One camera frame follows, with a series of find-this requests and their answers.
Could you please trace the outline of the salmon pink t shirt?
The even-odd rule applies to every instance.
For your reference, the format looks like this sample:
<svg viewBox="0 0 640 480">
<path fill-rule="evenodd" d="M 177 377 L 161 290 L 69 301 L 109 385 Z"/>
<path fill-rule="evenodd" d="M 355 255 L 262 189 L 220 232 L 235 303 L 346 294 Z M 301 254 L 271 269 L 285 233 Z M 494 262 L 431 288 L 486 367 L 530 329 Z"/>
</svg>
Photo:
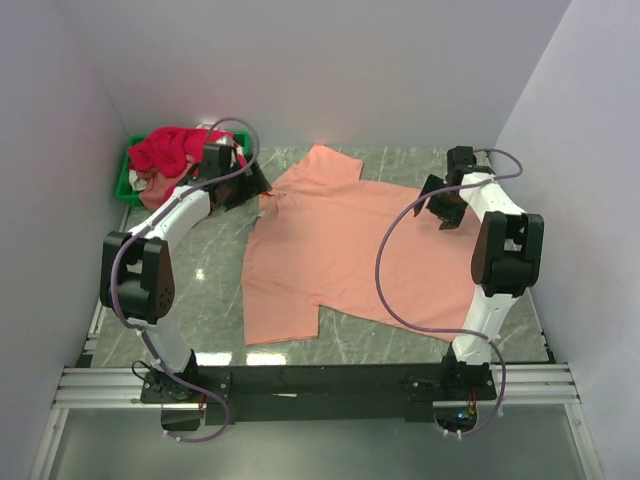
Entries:
<svg viewBox="0 0 640 480">
<path fill-rule="evenodd" d="M 440 230 L 406 213 L 416 189 L 366 181 L 362 168 L 316 145 L 260 197 L 241 274 L 247 344 L 313 338 L 321 307 L 442 339 L 464 324 L 476 216 Z"/>
</svg>

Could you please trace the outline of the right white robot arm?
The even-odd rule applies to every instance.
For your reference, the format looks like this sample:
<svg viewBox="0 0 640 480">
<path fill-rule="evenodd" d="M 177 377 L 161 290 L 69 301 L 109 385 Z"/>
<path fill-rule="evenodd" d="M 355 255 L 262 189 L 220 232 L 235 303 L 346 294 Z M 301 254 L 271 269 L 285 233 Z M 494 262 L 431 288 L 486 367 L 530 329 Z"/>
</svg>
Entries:
<svg viewBox="0 0 640 480">
<path fill-rule="evenodd" d="M 422 200 L 413 207 L 414 215 L 424 209 L 435 215 L 442 230 L 460 227 L 467 210 L 480 221 L 470 264 L 475 292 L 462 332 L 452 343 L 456 360 L 467 365 L 491 360 L 489 342 L 539 278 L 544 236 L 543 217 L 511 200 L 494 170 L 479 164 L 476 154 L 470 146 L 448 150 L 446 176 L 429 176 Z"/>
</svg>

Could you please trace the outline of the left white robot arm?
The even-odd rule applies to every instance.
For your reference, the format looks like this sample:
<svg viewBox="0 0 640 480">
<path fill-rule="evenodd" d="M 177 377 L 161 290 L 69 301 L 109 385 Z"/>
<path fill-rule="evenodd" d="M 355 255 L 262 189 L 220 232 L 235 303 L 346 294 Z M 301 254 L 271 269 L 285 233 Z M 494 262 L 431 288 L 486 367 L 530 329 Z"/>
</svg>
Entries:
<svg viewBox="0 0 640 480">
<path fill-rule="evenodd" d="M 258 147 L 245 153 L 221 140 L 204 145 L 202 160 L 174 187 L 144 222 L 112 231 L 103 241 L 100 301 L 139 334 L 154 359 L 168 371 L 164 389 L 176 401 L 193 399 L 200 388 L 189 370 L 194 354 L 167 317 L 175 299 L 172 251 L 216 209 L 230 210 L 271 189 L 257 162 Z"/>
</svg>

